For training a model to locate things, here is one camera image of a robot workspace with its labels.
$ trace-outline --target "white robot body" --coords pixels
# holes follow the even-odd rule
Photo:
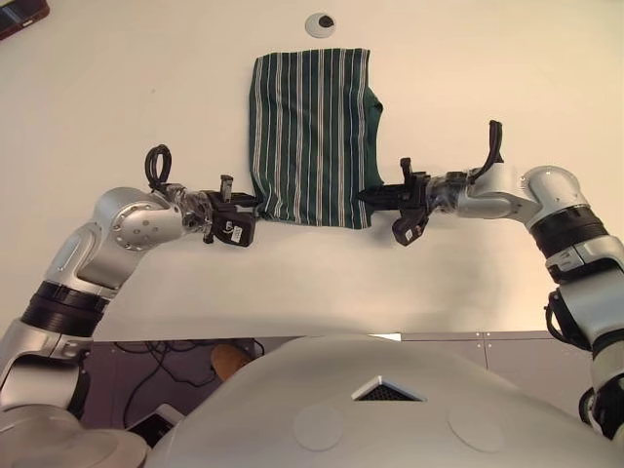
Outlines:
[[[413,401],[360,401],[381,384]],[[178,424],[146,467],[587,467],[622,454],[589,426],[456,356],[382,338],[291,341]]]

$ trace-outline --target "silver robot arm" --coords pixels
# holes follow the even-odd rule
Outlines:
[[[624,447],[624,246],[594,215],[573,174],[544,166],[518,176],[503,163],[501,139],[501,126],[492,121],[482,168],[430,177],[414,173],[404,159],[403,184],[373,187],[359,197],[376,210],[401,212],[392,229],[405,246],[423,234],[435,211],[521,222],[559,285],[546,306],[548,330],[593,353],[592,413],[604,435]]]
[[[205,230],[210,212],[205,192],[177,184],[163,193],[115,188],[100,197],[92,219],[65,242],[0,341],[0,466],[17,460],[39,466],[51,456],[67,467],[143,462],[141,438],[80,426],[76,417],[89,388],[82,362],[104,309],[145,254]]]
[[[459,191],[454,210],[526,227],[559,285],[548,298],[548,329],[592,352],[592,413],[603,434],[624,448],[624,246],[594,215],[576,177],[556,167],[515,177],[495,163]]]

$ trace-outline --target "white stripe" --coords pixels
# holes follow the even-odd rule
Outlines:
[[[293,105],[291,104],[291,57],[293,54],[288,54],[289,57],[289,66],[287,67],[286,75],[288,76],[288,90],[289,90],[289,136],[288,136],[288,144],[287,144],[287,161],[288,166],[286,170],[286,198],[284,200],[286,205],[286,216],[291,216],[291,108]]]
[[[338,63],[338,226],[344,227],[344,49]]]
[[[275,196],[277,202],[273,213],[275,217],[280,217],[280,209],[282,208],[282,193],[280,180],[282,179],[282,54],[277,56],[277,68],[275,70],[275,107],[277,112],[276,135],[275,135],[275,171],[273,182],[275,183]]]
[[[260,180],[260,146],[262,145],[262,101],[260,99],[260,79],[262,77],[262,65],[264,58],[257,60],[255,68],[255,140],[253,142],[253,174],[255,182],[264,196],[264,186]]]
[[[308,54],[308,183],[306,185],[305,215],[310,224],[310,161],[312,159],[312,51]]]
[[[364,69],[366,52],[362,50],[360,56],[360,88],[358,90],[358,121],[359,121],[359,133],[358,133],[358,156],[359,156],[359,177],[358,177],[358,189],[364,190],[364,79],[366,76],[366,70]],[[364,203],[359,202],[360,206],[360,221],[362,227],[368,227],[366,213],[364,211]]]
[[[267,185],[267,193],[266,200],[264,200],[264,209],[268,212],[269,202],[271,201],[271,180],[269,178],[269,141],[271,140],[271,100],[269,93],[269,83],[271,82],[271,56],[267,57],[268,64],[268,73],[266,75],[266,104],[268,108],[268,126],[266,130],[266,151],[264,154],[266,155],[266,164],[264,166],[264,179],[266,180]]]
[[[350,173],[349,173],[349,207],[351,208],[351,227],[355,227],[355,212],[353,207],[355,203],[353,201],[353,174],[355,173],[355,162],[353,161],[353,108],[351,102],[353,98],[351,96],[353,90],[353,70],[355,64],[355,51],[351,56],[351,80],[349,81],[349,160],[351,161]]]
[[[324,64],[325,52],[319,51],[319,81],[318,88],[318,103],[319,103],[319,115],[318,115],[318,132],[319,132],[319,145],[317,148],[317,160],[316,160],[316,224],[320,226],[323,222],[323,205],[321,203],[321,194],[323,193],[323,79],[324,79]]]
[[[327,194],[328,199],[328,219],[329,224],[332,224],[332,170],[333,170],[333,138],[332,138],[332,128],[333,128],[333,115],[332,115],[332,107],[333,107],[333,49],[331,49],[330,55],[330,173],[329,173],[329,192]]]
[[[303,153],[303,54],[296,54],[296,174],[294,176],[294,221],[301,223],[301,156]]]

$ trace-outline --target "white surface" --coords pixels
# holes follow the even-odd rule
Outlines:
[[[622,3],[615,0],[51,1],[0,43],[0,327],[19,315],[99,194],[146,188],[165,142],[172,181],[251,191],[254,59],[325,47],[372,50],[383,102],[378,165],[478,166],[488,120],[519,172],[561,165],[608,229],[624,233]],[[313,13],[339,27],[304,30]],[[553,286],[520,224],[436,217],[409,249],[393,214],[351,232],[262,222],[248,250],[186,238],[147,256],[99,339],[543,329]]]

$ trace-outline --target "striped cloth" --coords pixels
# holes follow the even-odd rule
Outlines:
[[[382,183],[375,140],[382,106],[369,89],[369,51],[330,49],[258,58],[250,92],[250,164],[260,213],[361,229],[356,196]]]

